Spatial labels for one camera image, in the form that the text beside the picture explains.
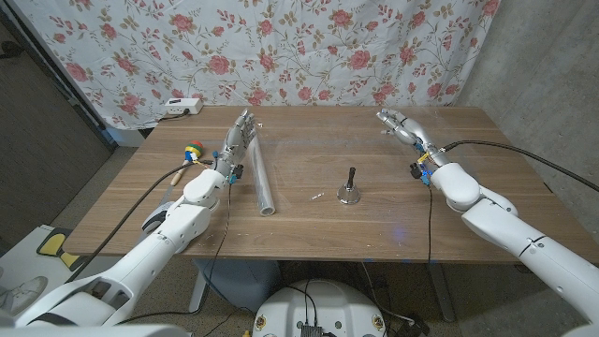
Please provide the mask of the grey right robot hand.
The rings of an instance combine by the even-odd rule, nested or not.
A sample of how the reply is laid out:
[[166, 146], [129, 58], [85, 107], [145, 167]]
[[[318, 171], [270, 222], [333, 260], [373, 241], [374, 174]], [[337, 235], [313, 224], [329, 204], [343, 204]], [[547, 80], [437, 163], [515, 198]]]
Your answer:
[[430, 162], [438, 168], [450, 163], [445, 153], [434, 144], [432, 138], [417, 121], [399, 111], [388, 109], [381, 109], [376, 116], [387, 128], [386, 133], [395, 137], [400, 143], [411, 146], [419, 154], [422, 162]]

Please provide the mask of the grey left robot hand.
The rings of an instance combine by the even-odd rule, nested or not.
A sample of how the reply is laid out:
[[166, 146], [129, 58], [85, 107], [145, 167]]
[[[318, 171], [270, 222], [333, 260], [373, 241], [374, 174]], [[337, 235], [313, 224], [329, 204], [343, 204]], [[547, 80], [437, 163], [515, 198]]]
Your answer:
[[241, 163], [255, 135], [255, 116], [248, 109], [244, 109], [233, 126], [228, 129], [213, 169], [225, 177], [230, 176], [233, 169]]

